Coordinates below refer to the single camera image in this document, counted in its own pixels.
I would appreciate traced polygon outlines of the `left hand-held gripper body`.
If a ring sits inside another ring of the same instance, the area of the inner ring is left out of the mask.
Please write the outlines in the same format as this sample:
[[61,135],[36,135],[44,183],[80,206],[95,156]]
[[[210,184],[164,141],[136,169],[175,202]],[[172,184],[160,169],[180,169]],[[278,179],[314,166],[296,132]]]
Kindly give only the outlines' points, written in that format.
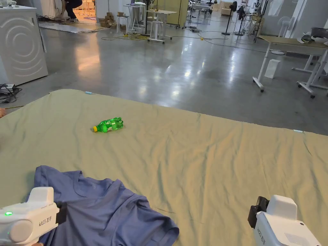
[[27,202],[0,209],[0,243],[35,244],[66,219],[67,203],[54,202],[54,189],[35,187]]

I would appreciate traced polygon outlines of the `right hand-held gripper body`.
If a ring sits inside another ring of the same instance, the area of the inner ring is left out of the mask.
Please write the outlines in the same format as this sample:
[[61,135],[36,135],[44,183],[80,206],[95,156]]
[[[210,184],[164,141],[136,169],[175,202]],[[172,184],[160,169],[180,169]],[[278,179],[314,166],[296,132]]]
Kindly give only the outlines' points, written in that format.
[[320,242],[297,219],[297,205],[284,196],[271,199],[259,196],[250,207],[248,223],[253,229],[257,246],[320,246]]

